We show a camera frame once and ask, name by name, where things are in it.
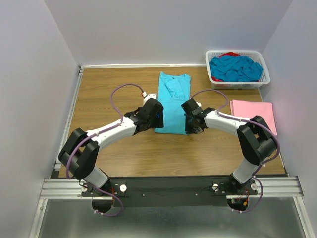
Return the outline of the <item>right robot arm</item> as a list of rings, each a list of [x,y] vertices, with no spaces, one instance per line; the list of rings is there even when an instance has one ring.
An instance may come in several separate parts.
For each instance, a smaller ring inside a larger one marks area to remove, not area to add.
[[[229,176],[222,188],[239,194],[263,166],[263,162],[278,149],[276,138],[260,116],[251,119],[238,118],[221,113],[214,108],[181,105],[185,112],[185,132],[199,134],[205,129],[218,129],[238,137],[243,159]]]

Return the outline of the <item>light blue t shirt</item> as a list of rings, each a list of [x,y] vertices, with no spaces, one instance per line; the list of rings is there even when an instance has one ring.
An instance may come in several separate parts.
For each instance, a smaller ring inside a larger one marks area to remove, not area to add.
[[[158,83],[158,101],[163,105],[163,128],[155,133],[185,135],[185,113],[181,105],[190,99],[191,76],[168,75],[161,72]]]

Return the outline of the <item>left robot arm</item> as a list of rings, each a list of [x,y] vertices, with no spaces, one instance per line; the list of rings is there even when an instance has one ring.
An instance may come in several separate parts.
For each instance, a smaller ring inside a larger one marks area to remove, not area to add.
[[[112,189],[110,177],[96,166],[99,151],[123,138],[162,127],[163,105],[149,97],[143,106],[111,124],[88,131],[74,130],[59,152],[58,160],[68,169],[68,174],[91,184],[97,195],[104,196]]]

